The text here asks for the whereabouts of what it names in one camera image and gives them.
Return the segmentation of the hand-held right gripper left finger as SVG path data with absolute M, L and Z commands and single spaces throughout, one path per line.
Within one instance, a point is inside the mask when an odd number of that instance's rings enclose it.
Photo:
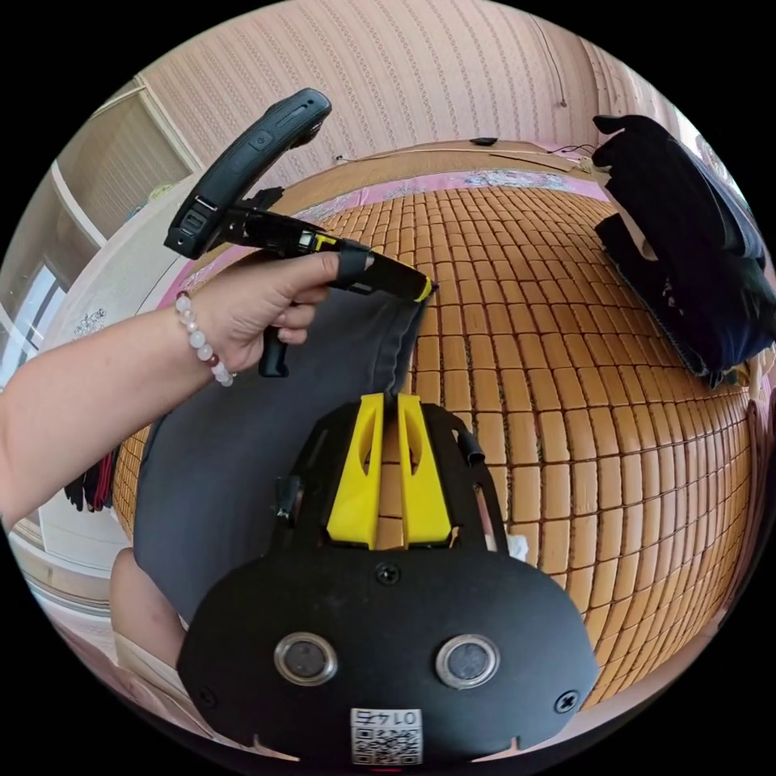
M 384 415 L 382 393 L 361 397 L 327 519 L 328 537 L 336 544 L 376 547 Z

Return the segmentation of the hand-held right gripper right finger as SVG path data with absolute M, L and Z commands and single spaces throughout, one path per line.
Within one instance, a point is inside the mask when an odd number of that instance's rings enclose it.
M 451 522 L 423 406 L 418 397 L 397 401 L 403 540 L 407 550 L 446 546 Z

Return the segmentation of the person's left hand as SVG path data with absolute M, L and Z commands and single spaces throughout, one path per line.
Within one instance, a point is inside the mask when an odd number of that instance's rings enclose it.
M 273 261 L 252 255 L 193 294 L 197 323 L 226 368 L 242 372 L 259 362 L 268 328 L 284 344 L 306 340 L 339 264 L 335 252 Z

